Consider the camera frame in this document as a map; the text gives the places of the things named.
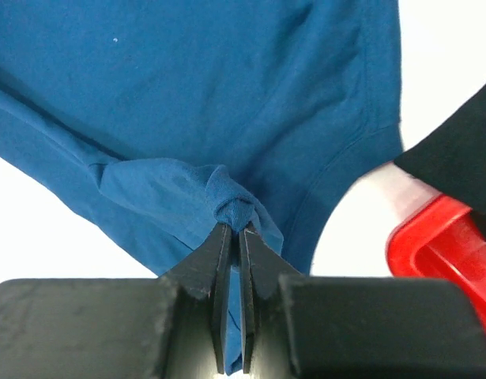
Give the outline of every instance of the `blue cloth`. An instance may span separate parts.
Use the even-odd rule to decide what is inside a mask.
[[[399,38],[397,0],[0,0],[0,156],[157,275],[249,221],[308,272],[401,151]]]

